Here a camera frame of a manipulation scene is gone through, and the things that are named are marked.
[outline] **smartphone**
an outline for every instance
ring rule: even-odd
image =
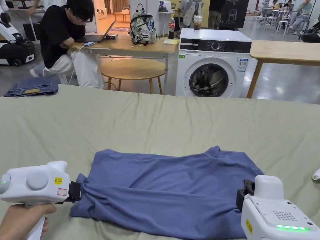
[[[93,44],[96,44],[97,42],[87,42],[87,43],[84,43],[84,44],[82,44],[82,46],[91,46],[91,45],[93,45]]]

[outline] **patterned backpack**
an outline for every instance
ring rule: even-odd
[[[133,44],[142,43],[145,46],[156,41],[156,29],[154,27],[153,16],[145,12],[143,5],[140,3],[137,6],[137,11],[132,16],[130,22],[130,36]]]

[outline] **yellow label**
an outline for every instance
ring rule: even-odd
[[[61,185],[62,184],[62,178],[55,178],[54,179],[54,184]]]
[[[26,90],[24,93],[35,93],[39,91],[40,91],[40,88],[35,88],[35,89]]]
[[[247,219],[247,228],[248,228],[249,232],[252,234],[253,228],[252,228],[251,223],[248,219]]]

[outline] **washing machine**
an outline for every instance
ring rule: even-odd
[[[239,31],[183,28],[176,95],[238,98],[251,42]]]

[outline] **green led light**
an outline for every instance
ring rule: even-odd
[[[277,225],[277,227],[278,228],[293,229],[293,230],[303,230],[303,231],[310,230],[309,228],[296,227],[296,226],[287,226],[287,225]]]

